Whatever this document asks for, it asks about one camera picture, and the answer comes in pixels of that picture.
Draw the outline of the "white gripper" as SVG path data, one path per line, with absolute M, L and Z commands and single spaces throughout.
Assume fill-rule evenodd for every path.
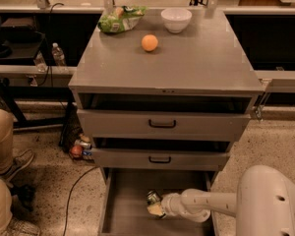
M 181 195 L 178 193 L 165 195 L 161 203 L 155 203 L 147 207 L 147 211 L 158 218 L 163 218 L 166 215 L 177 216 L 181 214 L 182 210 Z

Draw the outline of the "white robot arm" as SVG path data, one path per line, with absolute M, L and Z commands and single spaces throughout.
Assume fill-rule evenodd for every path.
M 236 236 L 295 236 L 295 184 L 265 165 L 247 169 L 234 193 L 186 189 L 162 197 L 150 191 L 147 210 L 160 218 L 181 216 L 197 223 L 215 211 L 236 219 Z

